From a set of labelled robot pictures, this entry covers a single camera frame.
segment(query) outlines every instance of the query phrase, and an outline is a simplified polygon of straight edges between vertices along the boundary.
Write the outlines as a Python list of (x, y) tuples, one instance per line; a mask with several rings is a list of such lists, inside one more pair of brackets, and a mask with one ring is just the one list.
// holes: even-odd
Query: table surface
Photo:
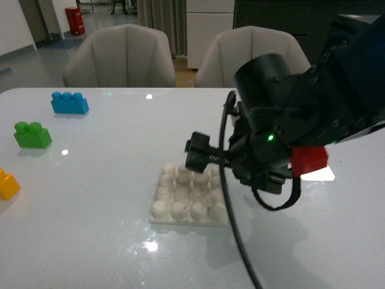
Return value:
[[(70, 90), (87, 98), (84, 116), (55, 114), (53, 91), (0, 95), (0, 167), (22, 187), (0, 201), (0, 288), (253, 288), (230, 226), (148, 221), (160, 169), (185, 161), (191, 133), (217, 145), (229, 89)], [(52, 144), (18, 147), (20, 121), (42, 123)], [(264, 288), (385, 284), (383, 143), (379, 131), (328, 146), (336, 179), (304, 181), (297, 204), (280, 212), (261, 208), (227, 171)], [(281, 196), (263, 197), (279, 205), (290, 190), (288, 181)]]

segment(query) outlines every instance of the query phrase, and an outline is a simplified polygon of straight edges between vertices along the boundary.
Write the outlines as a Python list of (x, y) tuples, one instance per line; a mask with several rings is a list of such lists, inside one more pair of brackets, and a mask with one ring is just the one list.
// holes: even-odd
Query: curtain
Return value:
[(186, 0), (137, 0), (139, 25), (163, 31), (173, 56), (187, 55)]

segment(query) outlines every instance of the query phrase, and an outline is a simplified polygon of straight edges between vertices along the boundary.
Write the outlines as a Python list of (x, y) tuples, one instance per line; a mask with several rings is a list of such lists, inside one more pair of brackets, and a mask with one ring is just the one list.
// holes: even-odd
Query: robotic arm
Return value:
[[(234, 132), (225, 164), (241, 183), (280, 193), (293, 148), (351, 140), (385, 126), (385, 16), (350, 44), (326, 52), (303, 75), (290, 75), (282, 57), (263, 55), (235, 74), (226, 104)], [(186, 166), (203, 172), (219, 162), (209, 136), (187, 141)]]

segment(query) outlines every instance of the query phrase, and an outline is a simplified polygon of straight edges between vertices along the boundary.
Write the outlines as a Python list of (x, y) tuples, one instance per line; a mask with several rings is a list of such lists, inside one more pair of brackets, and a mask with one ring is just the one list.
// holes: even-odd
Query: chair backrest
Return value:
[(67, 64), (66, 87), (175, 87), (167, 36), (126, 24), (90, 34)]
[(210, 42), (198, 70), (195, 87), (235, 87), (234, 74), (250, 60), (281, 55), (292, 74), (304, 73), (310, 63), (290, 34), (246, 26), (219, 33)]

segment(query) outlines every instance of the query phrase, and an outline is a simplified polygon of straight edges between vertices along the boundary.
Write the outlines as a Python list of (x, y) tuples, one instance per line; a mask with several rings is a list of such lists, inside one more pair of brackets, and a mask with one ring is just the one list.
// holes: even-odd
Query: gray floor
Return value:
[(1, 67), (10, 67), (9, 71), (0, 73), (0, 93), (19, 87), (64, 87), (61, 77), (64, 67), (90, 33), (110, 26), (138, 23), (137, 15), (124, 15), (118, 7), (115, 15), (110, 15), (110, 9), (98, 5), (94, 8), (94, 13), (84, 14), (86, 33), (81, 36), (71, 36), (12, 60), (0, 62)]

